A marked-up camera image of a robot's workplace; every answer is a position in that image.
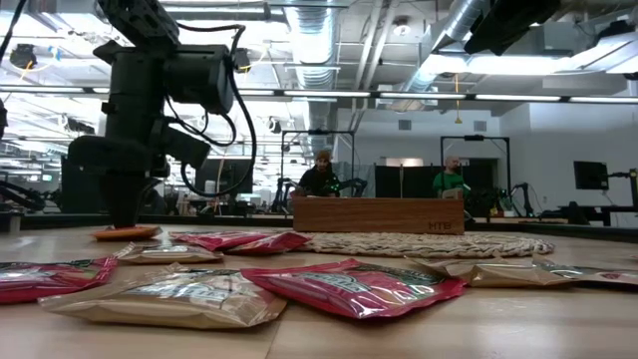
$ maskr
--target wooden table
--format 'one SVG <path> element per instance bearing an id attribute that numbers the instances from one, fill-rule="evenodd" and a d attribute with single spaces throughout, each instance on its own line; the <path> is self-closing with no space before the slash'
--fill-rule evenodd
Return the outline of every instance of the wooden table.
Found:
<path id="1" fill-rule="evenodd" d="M 197 227 L 165 227 L 197 230 Z M 97 243 L 96 228 L 0 236 L 0 261 L 52 261 L 109 254 L 125 243 Z M 638 246 L 546 237 L 556 261 L 638 269 Z M 209 267 L 286 267 L 341 255 L 226 256 Z M 415 268 L 400 258 L 361 258 Z M 122 266 L 116 279 L 153 270 Z M 638 295 L 603 289 L 469 289 L 467 294 L 392 320 L 355 321 L 290 303 L 274 322 L 237 331 L 93 324 L 46 313 L 37 304 L 0 306 L 0 358 L 636 358 Z"/>

